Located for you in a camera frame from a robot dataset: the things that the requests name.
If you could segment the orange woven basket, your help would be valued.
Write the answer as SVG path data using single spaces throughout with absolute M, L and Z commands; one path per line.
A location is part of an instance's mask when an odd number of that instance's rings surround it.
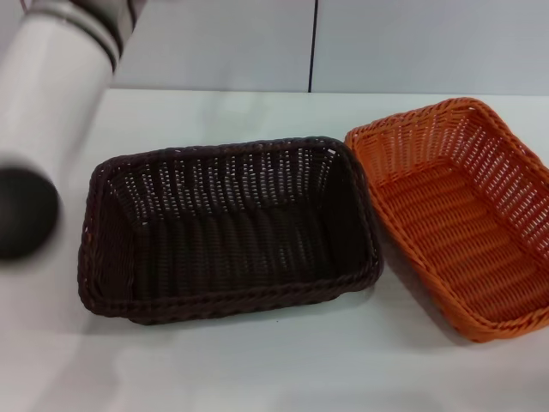
M 462 336 L 549 326 L 549 167 L 486 103 L 444 100 L 345 142 L 380 221 Z

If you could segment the dark brown woven basket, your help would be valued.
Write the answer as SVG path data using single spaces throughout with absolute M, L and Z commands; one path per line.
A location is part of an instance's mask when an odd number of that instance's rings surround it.
M 111 158 L 90 179 L 78 293 L 143 325 L 333 300 L 383 271 L 365 173 L 326 136 Z

